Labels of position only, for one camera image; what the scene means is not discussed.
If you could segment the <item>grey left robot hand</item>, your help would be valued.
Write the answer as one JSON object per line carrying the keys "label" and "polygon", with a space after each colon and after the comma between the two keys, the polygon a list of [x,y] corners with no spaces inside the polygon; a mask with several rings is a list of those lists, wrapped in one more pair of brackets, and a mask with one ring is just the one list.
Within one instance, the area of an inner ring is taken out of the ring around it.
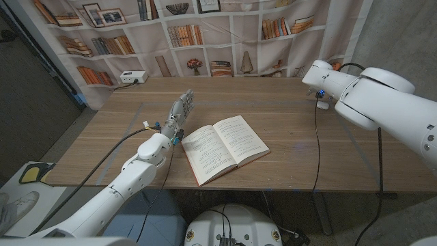
{"label": "grey left robot hand", "polygon": [[184,125],[189,113],[194,108],[194,92],[192,89],[183,93],[172,105],[164,126],[161,127],[160,133],[172,139]]}

